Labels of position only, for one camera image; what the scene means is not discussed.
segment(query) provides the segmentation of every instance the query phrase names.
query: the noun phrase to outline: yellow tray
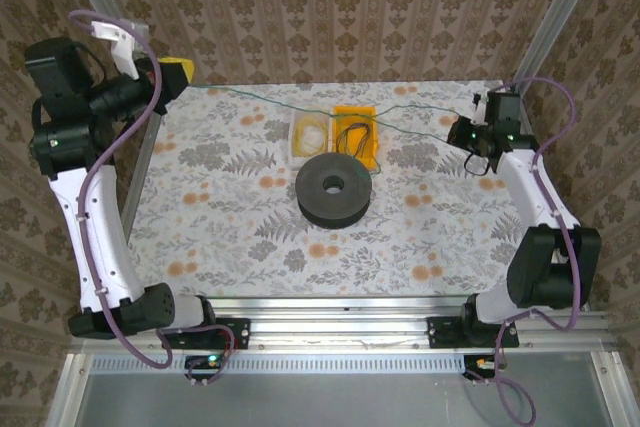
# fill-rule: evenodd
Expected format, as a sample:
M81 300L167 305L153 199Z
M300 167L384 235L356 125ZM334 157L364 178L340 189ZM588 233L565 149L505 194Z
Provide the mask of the yellow tray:
M376 115L375 107L360 107L355 105L336 105L333 108L334 114L345 115L345 114L360 114L367 117L373 117ZM369 170L376 169L376 153L378 152L378 123L371 118L361 117L359 115L346 115L345 117L337 117L333 119L333 139L332 139L332 147L334 152L338 152L336 148L336 140L344 129L349 127L352 124L356 123L365 123L371 127L371 136L367 143L364 146L364 151L362 154L358 155L356 158L362 162ZM362 136L364 135L364 129L353 130L349 132L349 137L347 138L348 152L345 152L345 148L343 145L340 145L341 153L350 153L353 155L358 148L358 144L362 140Z

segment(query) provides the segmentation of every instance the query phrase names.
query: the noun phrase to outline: floral tablecloth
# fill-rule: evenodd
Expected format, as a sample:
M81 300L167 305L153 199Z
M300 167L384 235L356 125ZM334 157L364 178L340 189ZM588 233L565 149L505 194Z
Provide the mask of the floral tablecloth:
M416 82L243 86L303 108L435 105L469 115L495 85ZM212 296L444 295L504 277L519 241L515 207L464 152L380 126L371 206L322 230L300 214L287 163L291 112L228 91L189 88L158 133L130 248L145 282ZM446 138L455 116L395 109L386 123Z

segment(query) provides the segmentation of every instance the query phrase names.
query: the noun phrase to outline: wall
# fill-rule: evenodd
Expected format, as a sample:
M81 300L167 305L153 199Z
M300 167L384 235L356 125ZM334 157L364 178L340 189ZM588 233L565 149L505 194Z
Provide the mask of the wall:
M578 126L547 162L579 218L602 234L591 302L608 311L640 393L640 0L580 0L542 67L574 92ZM557 92L527 94L535 132L568 119Z
M67 229L46 179L28 153L38 93L25 48L69 35L66 21L87 0L0 0L0 425L41 425L69 344L77 309L77 270ZM90 42L105 58L99 44ZM123 162L119 162L121 172ZM126 192L126 179L121 192Z
M116 0L197 82L509 77L551 0Z

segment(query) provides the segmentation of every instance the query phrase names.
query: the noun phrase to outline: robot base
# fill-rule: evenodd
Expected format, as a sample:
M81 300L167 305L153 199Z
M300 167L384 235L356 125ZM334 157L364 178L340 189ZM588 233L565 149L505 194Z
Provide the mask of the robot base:
M458 317L427 318L431 349L495 348L500 324L485 324L478 320L476 297L477 294L474 294L467 299ZM509 348L519 345L515 324L509 324L502 338L502 346Z

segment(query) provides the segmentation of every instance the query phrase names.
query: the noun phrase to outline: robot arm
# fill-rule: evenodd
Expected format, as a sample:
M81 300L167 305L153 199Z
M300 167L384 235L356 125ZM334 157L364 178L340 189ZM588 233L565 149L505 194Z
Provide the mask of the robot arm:
M480 96L474 97L476 106L479 100ZM558 219L567 227L578 259L580 305L588 299L600 252L598 232L581 227L569 212L551 183L542 158L534 165L538 144L533 136L520 133L519 112L518 94L489 92L486 106L478 106L473 118L460 117L447 139L470 155L487 159L493 172L505 182L522 226L527 229L506 280L488 292L472 295L463 306L461 326L472 344L490 344L496 324L525 310L571 306L574 285ZM557 207L555 211L543 188Z
M94 85L78 55L78 47L85 48L68 38L47 39L25 52L27 70L42 93L33 107L30 149L62 207L80 275L81 312L69 319L70 331L76 337L114 337L89 272L80 222L87 225L91 253L102 282L101 293L123 334L214 323L206 299L174 295L167 284L143 286L131 263L118 214L113 165L99 168L89 186L86 215L81 218L78 213L80 188L88 170L115 140L112 123L142 111L153 94L155 82L149 59L134 62L133 44L127 45L128 56L121 47L114 47L120 63L126 64L121 69L125 72L104 79L99 85ZM185 69L175 60L161 63L162 90L155 108L160 115L188 85ZM41 120L42 108L50 117L48 122Z

